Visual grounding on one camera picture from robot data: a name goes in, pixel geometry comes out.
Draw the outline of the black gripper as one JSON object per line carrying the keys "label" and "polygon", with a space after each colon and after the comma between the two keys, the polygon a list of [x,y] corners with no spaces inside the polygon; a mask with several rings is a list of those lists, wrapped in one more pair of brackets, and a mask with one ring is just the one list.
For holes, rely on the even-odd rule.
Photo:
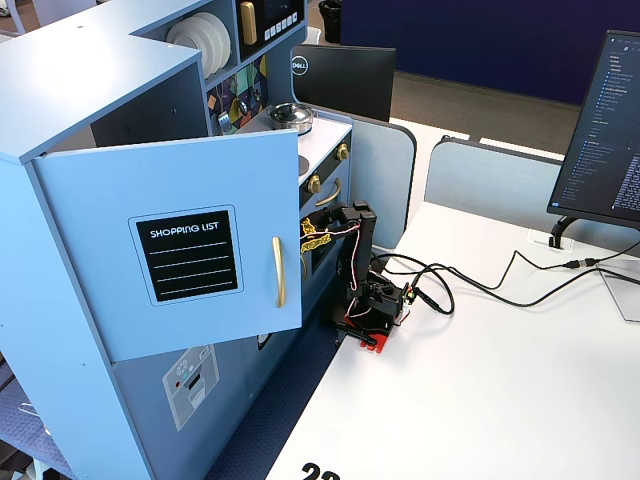
{"label": "black gripper", "polygon": [[353,220],[347,215],[348,210],[349,206],[346,203],[323,207],[312,213],[312,225],[316,229],[352,227]]}

